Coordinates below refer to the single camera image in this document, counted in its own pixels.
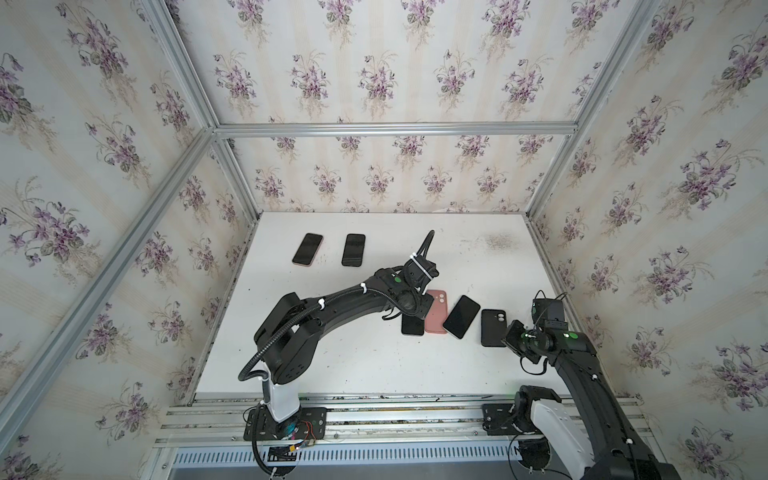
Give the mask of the black phone case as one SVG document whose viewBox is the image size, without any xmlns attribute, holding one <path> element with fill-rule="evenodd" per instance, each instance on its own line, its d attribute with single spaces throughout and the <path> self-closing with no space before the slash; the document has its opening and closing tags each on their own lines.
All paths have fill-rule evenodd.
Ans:
<svg viewBox="0 0 768 480">
<path fill-rule="evenodd" d="M 506 311 L 501 309 L 481 310 L 481 345 L 485 348 L 504 348 L 503 339 L 508 325 Z"/>
</svg>

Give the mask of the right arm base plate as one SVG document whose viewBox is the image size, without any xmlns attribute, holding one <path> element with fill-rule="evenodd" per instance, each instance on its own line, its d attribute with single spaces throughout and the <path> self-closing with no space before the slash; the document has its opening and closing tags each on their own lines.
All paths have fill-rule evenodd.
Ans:
<svg viewBox="0 0 768 480">
<path fill-rule="evenodd" d="M 488 436 L 525 434 L 526 410 L 513 403 L 486 403 L 481 406 L 482 428 Z"/>
</svg>

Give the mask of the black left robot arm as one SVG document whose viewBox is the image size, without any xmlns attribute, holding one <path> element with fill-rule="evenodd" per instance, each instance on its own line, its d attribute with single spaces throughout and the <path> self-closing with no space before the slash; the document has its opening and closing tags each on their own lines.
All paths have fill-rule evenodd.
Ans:
<svg viewBox="0 0 768 480">
<path fill-rule="evenodd" d="M 319 297 L 284 295 L 254 334 L 256 353 L 237 375 L 240 382 L 261 381 L 263 406 L 277 424 L 296 421 L 301 409 L 291 383 L 311 366 L 319 341 L 328 333 L 364 316 L 383 313 L 426 319 L 434 303 L 427 293 L 439 276 L 428 251 L 431 230 L 404 264 L 380 268 L 363 282 Z"/>
</svg>

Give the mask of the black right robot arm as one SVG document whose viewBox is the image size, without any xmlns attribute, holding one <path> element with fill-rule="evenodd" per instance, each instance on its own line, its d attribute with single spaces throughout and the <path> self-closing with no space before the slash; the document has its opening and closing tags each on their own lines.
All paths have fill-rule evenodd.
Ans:
<svg viewBox="0 0 768 480">
<path fill-rule="evenodd" d="M 503 343 L 521 361 L 555 370 L 583 426 L 571 420 L 554 390 L 524 385 L 511 410 L 516 431 L 543 435 L 573 479 L 678 479 L 676 468 L 658 459 L 631 425 L 590 338 L 568 326 L 563 297 L 535 297 L 531 316 L 530 327 L 512 321 Z"/>
</svg>

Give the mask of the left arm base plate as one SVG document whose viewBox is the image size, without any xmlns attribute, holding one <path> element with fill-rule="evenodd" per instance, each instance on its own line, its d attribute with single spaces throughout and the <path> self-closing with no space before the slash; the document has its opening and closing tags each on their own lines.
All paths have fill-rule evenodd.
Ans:
<svg viewBox="0 0 768 480">
<path fill-rule="evenodd" d="M 292 417 L 277 422 L 266 405 L 245 412 L 243 439 L 251 441 L 322 440 L 325 437 L 328 410 L 323 407 L 304 408 Z"/>
</svg>

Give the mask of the black pad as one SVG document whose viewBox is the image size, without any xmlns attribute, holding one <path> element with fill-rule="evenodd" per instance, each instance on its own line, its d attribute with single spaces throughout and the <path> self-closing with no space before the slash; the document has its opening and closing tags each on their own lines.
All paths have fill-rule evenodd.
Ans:
<svg viewBox="0 0 768 480">
<path fill-rule="evenodd" d="M 462 295 L 443 322 L 444 330 L 456 339 L 463 339 L 480 310 L 476 301 Z"/>
</svg>

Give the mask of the pink phone case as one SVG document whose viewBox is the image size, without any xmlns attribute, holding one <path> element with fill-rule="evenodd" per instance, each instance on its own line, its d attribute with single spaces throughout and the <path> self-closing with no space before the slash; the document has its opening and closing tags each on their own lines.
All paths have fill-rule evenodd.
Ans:
<svg viewBox="0 0 768 480">
<path fill-rule="evenodd" d="M 433 303 L 424 320 L 424 331 L 429 334 L 446 334 L 443 324 L 448 316 L 447 295 L 443 290 L 428 290 Z"/>
</svg>

